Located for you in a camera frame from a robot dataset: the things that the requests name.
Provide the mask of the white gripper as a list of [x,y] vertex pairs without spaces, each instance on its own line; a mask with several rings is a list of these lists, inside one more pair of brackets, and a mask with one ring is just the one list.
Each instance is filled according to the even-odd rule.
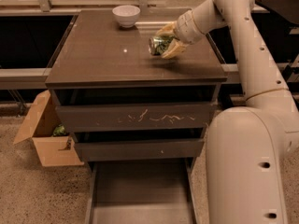
[[163,59],[171,59],[182,53],[188,45],[195,44],[204,37],[204,34],[197,28],[192,11],[182,14],[176,23],[171,22],[156,32],[157,36],[177,36],[166,39],[164,45],[166,50],[162,54]]

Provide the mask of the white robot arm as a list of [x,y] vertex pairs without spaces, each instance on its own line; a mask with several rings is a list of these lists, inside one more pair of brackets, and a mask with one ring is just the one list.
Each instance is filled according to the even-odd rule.
[[299,145],[299,112],[258,31],[254,0],[206,0],[167,24],[170,59],[227,26],[245,105],[222,111],[206,137],[209,224],[288,224],[280,161]]

